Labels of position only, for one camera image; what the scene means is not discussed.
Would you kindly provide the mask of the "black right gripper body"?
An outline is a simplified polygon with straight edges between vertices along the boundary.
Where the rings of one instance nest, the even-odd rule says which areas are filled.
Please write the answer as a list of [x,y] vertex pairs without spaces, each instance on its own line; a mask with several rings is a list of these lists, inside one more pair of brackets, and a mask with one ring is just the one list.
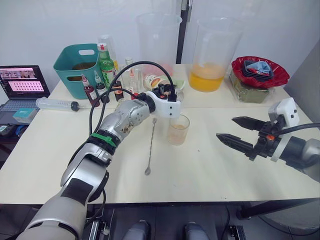
[[271,157],[281,140],[277,134],[282,129],[280,121],[258,120],[253,129],[258,131],[258,140],[249,153],[249,159],[253,161],[257,156]]

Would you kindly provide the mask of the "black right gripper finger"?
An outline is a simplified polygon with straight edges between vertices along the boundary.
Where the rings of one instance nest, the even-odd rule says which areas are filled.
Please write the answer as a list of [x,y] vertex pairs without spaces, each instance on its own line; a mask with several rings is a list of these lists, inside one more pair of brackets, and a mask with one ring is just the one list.
[[260,130],[263,127],[263,122],[261,120],[248,116],[233,117],[231,120],[248,130]]
[[228,134],[228,133],[217,133],[216,137],[226,146],[244,153],[246,157],[250,160],[254,160],[255,157],[253,153],[253,145],[246,141],[241,140],[240,137]]

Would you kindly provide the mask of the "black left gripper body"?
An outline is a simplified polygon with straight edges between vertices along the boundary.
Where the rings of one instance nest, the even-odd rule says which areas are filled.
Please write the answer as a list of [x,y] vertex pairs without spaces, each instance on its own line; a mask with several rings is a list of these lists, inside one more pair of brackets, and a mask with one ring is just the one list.
[[157,87],[152,89],[152,92],[160,99],[168,99],[171,93],[171,85],[159,84]]

